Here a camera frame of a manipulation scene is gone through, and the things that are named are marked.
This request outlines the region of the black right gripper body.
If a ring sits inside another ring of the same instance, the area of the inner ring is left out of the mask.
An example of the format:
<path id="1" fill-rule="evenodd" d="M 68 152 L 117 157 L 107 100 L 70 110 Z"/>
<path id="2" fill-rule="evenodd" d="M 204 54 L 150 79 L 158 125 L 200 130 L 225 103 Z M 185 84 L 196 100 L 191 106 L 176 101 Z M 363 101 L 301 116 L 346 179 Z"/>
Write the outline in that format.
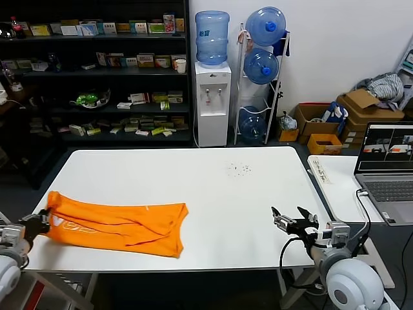
<path id="1" fill-rule="evenodd" d="M 296 235 L 305 247 L 312 247 L 316 243 L 319 229 L 317 220 L 309 219 L 289 220 L 286 225 L 286 233 Z"/>

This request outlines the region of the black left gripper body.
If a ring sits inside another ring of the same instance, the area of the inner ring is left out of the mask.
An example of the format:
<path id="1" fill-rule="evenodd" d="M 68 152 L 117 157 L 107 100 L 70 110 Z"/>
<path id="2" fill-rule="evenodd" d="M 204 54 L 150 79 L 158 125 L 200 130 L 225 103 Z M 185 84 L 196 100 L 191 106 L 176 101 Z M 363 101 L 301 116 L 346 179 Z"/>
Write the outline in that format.
<path id="1" fill-rule="evenodd" d="M 40 234 L 41 230 L 41 217 L 37 214 L 29 214 L 18 221 L 19 224 L 25 227 L 24 239 L 28 242 L 34 241 L 34 239 Z"/>

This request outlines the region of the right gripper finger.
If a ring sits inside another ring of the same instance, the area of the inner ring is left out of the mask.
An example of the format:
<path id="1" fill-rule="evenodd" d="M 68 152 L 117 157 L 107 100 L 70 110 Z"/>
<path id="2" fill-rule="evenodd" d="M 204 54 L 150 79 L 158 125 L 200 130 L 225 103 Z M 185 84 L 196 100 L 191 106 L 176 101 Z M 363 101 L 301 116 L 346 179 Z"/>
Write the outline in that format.
<path id="1" fill-rule="evenodd" d="M 290 228 L 296 224 L 296 221 L 288 216 L 282 215 L 275 207 L 271 207 L 274 225 L 282 231 L 288 233 Z"/>
<path id="2" fill-rule="evenodd" d="M 319 222 L 316 214 L 310 213 L 308 210 L 297 206 L 298 211 L 303 219 L 299 220 L 300 224 L 305 227 L 319 227 Z"/>

